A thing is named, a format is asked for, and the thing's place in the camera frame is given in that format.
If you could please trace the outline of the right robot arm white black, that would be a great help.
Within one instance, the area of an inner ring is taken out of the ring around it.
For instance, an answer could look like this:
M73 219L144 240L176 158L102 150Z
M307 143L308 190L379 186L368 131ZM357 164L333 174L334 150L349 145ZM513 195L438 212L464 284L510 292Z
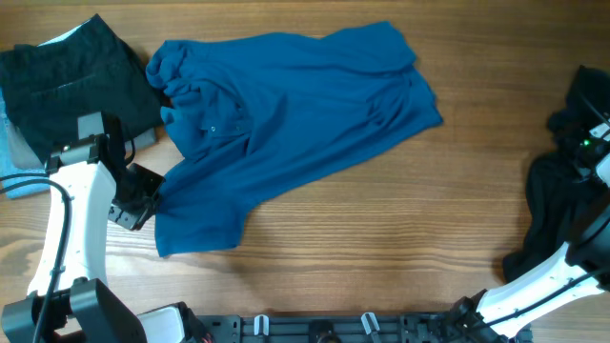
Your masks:
M557 148L526 179L532 216L507 255L505 285L464 297L447 314L449 342L507 342L532 321L609 289L609 122L552 124Z

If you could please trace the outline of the blue polo shirt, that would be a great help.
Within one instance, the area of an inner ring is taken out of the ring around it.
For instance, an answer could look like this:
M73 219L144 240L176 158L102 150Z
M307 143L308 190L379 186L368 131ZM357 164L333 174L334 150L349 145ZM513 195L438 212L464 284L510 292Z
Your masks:
M155 217L161 256L239 245L249 213L438 126L416 55L387 22L321 38L166 41L146 68L182 154Z

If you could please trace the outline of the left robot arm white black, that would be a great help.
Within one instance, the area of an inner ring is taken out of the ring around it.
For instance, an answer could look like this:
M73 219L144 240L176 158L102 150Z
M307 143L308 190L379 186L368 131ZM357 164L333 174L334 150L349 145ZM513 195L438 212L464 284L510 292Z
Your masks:
M51 212L43 254L25 299L5 306L11 342L184 342L171 305L132 313L107 285L106 241L116 182L101 163L80 162L48 178Z

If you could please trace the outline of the black garment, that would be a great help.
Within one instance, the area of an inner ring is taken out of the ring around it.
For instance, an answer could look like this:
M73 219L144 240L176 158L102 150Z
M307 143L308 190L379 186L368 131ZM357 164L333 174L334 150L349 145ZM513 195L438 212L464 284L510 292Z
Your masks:
M525 197L531 213L522 247L502 259L502 274L512 282L554 254L567 240L577 217L599 199L607 187L582 160L591 142L590 130L609 115L609 73L579 67L565 96L565 107L548 119L555 151L538 156L530 165Z

